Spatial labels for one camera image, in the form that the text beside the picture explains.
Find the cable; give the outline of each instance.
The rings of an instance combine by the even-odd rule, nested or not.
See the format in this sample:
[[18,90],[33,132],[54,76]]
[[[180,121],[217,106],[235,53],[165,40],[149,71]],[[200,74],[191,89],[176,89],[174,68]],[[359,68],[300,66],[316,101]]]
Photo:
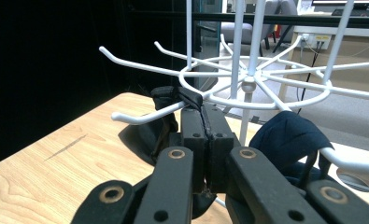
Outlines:
[[[300,51],[300,63],[302,63],[303,61],[303,52],[304,52],[305,43],[307,44],[306,40],[302,39],[301,40],[301,51]],[[298,90],[299,88],[297,87],[297,101],[300,101],[300,97],[298,96]]]
[[[315,65],[315,62],[316,62],[316,60],[317,60],[317,58],[318,58],[318,56],[319,56],[319,52],[320,52],[321,48],[323,47],[323,44],[324,44],[324,42],[320,42],[320,41],[316,42],[316,50],[317,50],[317,52],[315,52],[315,54],[313,55],[313,61],[312,61],[312,65],[311,65],[311,67],[313,67],[313,66]],[[307,78],[306,78],[306,82],[309,82],[310,75],[311,75],[311,73],[308,73]],[[301,100],[298,100],[298,101],[303,101],[303,100],[304,100],[305,92],[306,92],[306,88],[303,88],[303,93],[302,93],[302,95],[301,95]],[[297,111],[297,115],[299,115],[299,114],[300,114],[301,110],[302,110],[302,108],[300,108],[300,109]]]
[[[310,50],[312,50],[314,53],[318,54],[319,56],[321,56],[321,57],[330,57],[330,54],[319,54],[319,53],[317,53],[316,51],[314,51],[314,50],[312,49],[312,47],[309,45],[309,43],[308,43],[308,42],[306,42],[306,45],[309,47],[309,49],[310,49]],[[361,53],[365,52],[365,51],[366,51],[366,50],[368,50],[368,49],[369,49],[369,46],[368,46],[367,48],[365,48],[365,49],[360,50],[359,52],[354,53],[354,54],[351,54],[351,55],[342,55],[342,56],[337,56],[337,58],[350,58],[350,57],[354,57],[354,56],[357,56],[357,55],[359,55],[359,54],[361,54]]]

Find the table surface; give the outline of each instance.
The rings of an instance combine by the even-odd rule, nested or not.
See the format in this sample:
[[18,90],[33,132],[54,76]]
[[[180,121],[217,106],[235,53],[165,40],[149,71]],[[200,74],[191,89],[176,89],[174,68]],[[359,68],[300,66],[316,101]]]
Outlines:
[[[90,191],[111,179],[132,185],[152,173],[118,137],[127,124],[110,119],[113,111],[142,116],[154,111],[150,98],[121,94],[0,162],[0,223],[68,223]],[[227,119],[239,133],[240,120]],[[259,125],[250,123],[248,140]],[[369,152],[334,145],[345,156],[369,161]],[[336,176],[336,167],[331,175]],[[369,202],[369,193],[353,190]],[[213,203],[192,223],[230,223]]]

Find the wall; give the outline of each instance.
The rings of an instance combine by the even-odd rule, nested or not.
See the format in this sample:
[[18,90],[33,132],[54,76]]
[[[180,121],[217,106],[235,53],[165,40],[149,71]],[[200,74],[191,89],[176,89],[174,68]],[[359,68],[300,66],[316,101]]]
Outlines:
[[[329,48],[322,50],[316,60],[315,66],[325,66],[334,43],[334,37],[330,42]],[[343,39],[335,64],[345,63],[365,63],[369,62],[369,37],[346,35]],[[300,62],[300,50],[297,48],[293,52],[291,59],[294,62]],[[314,53],[305,49],[302,63],[312,64]],[[319,79],[311,79],[313,82],[319,82]],[[358,91],[369,91],[369,67],[349,70],[337,70],[332,72],[331,81],[336,87],[343,87]]]
[[0,1],[0,160],[127,88],[112,0]]

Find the white wire rack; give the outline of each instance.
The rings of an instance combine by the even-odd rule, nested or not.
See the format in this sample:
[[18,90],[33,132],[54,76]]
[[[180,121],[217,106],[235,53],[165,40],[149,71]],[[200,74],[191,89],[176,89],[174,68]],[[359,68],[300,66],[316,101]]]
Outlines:
[[[361,68],[361,67],[369,67],[369,63],[351,63],[351,64],[340,64],[334,65],[335,59],[337,57],[339,48],[341,46],[341,42],[344,36],[345,29],[348,25],[348,18],[350,15],[350,11],[353,8],[353,0],[349,0],[344,12],[341,21],[339,22],[337,33],[335,36],[334,44],[332,47],[332,51],[330,54],[330,58],[327,62],[326,66],[322,67],[309,67],[304,64],[295,63],[287,60],[282,60],[281,58],[288,54],[291,50],[293,50],[297,44],[302,40],[302,36],[298,36],[295,42],[288,49],[282,51],[277,56],[273,58],[265,58],[259,57],[259,45],[251,45],[250,55],[249,56],[241,56],[240,55],[240,45],[241,45],[241,33],[242,33],[242,24],[243,24],[243,16],[244,10],[241,8],[243,6],[244,0],[237,0],[237,9],[235,13],[235,27],[234,27],[234,51],[231,51],[228,46],[225,44],[223,40],[223,36],[221,37],[222,45],[232,54],[232,56],[226,57],[216,57],[209,59],[197,59],[192,57],[192,1],[187,0],[187,55],[178,54],[169,50],[164,49],[158,42],[155,42],[155,46],[161,53],[170,55],[172,57],[177,57],[179,59],[187,60],[187,66],[181,69],[181,71],[169,70],[160,67],[155,67],[151,65],[146,65],[142,63],[134,63],[119,59],[112,55],[106,48],[100,47],[100,51],[104,53],[108,59],[110,59],[114,63],[118,63],[124,66],[133,67],[141,70],[147,70],[150,72],[160,73],[168,76],[178,77],[180,84],[191,90],[198,92],[201,94],[205,101],[218,104],[218,105],[226,105],[229,107],[236,107],[243,109],[243,117],[241,123],[241,131],[239,141],[242,145],[245,144],[247,128],[248,128],[248,119],[250,116],[249,111],[251,109],[257,110],[280,110],[280,111],[291,111],[294,108],[305,107],[308,105],[317,104],[324,99],[326,99],[331,93],[339,93],[347,96],[353,96],[357,98],[369,99],[368,91],[354,91],[350,89],[337,88],[333,86],[333,83],[330,81],[331,73],[333,70],[343,70],[343,69],[353,69],[353,68]],[[253,26],[253,34],[251,43],[260,43],[261,42],[261,32],[263,27],[263,12],[265,9],[265,0],[258,0],[257,7],[254,18],[254,26]],[[247,59],[249,61],[248,66],[243,64],[240,60]],[[219,64],[221,61],[232,61],[232,66],[224,66]],[[283,63],[289,65],[291,69],[287,70],[274,70],[267,71],[264,68],[267,67],[271,63]],[[219,72],[191,72],[193,67],[199,65],[206,65],[212,68],[217,68]],[[277,75],[294,75],[294,74],[304,74],[311,73],[313,76],[321,79],[321,84],[308,83],[298,80],[292,80],[284,77],[278,77]],[[209,91],[199,91],[189,85],[185,79],[185,77],[230,77],[231,83],[226,85],[219,85],[218,87],[212,88]],[[301,102],[283,102],[280,100],[265,84],[265,80],[272,80],[275,82],[280,82],[283,84],[289,84],[294,87],[299,88],[308,88],[311,90],[321,91],[321,94],[313,97],[311,99],[307,99]],[[245,92],[244,99],[237,99],[237,91],[238,87],[241,87]],[[252,93],[257,88],[261,88],[266,95],[268,95],[273,103],[268,104],[260,104],[260,103],[252,103]],[[226,90],[231,89],[231,98],[223,99],[215,94]],[[179,102],[174,105],[170,105],[164,109],[158,110],[156,112],[147,114],[142,117],[132,117],[126,114],[122,114],[120,112],[112,113],[111,117],[113,120],[123,121],[130,124],[142,124],[147,123],[152,120],[161,118],[167,114],[173,113],[176,110],[183,108],[185,105],[184,102]],[[321,148],[319,150],[321,154],[323,154],[329,161],[334,163],[336,166],[346,169],[347,171],[369,175],[369,162],[361,162],[361,161],[346,161],[344,158],[339,158],[332,148]]]

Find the screw hole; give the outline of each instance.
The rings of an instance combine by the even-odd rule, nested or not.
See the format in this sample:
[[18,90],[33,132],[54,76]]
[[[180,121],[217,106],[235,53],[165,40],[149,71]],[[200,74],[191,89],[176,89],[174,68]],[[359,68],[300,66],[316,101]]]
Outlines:
[[173,149],[169,151],[168,156],[172,159],[181,159],[185,156],[185,152],[180,149]]
[[103,203],[114,203],[119,201],[124,194],[124,190],[120,186],[111,186],[100,192],[99,199]]
[[246,158],[246,159],[253,159],[254,157],[257,156],[255,151],[251,149],[247,149],[247,148],[240,150],[239,154],[241,157]]
[[105,196],[108,199],[112,199],[114,197],[117,197],[117,195],[119,194],[119,192],[116,189],[112,189],[106,192]]
[[165,222],[168,218],[169,218],[169,216],[168,216],[167,212],[164,211],[164,210],[158,211],[154,214],[154,219],[157,222]]
[[304,221],[305,219],[303,214],[295,210],[289,211],[289,217],[294,221]]
[[216,137],[226,137],[227,134],[225,133],[216,133]]

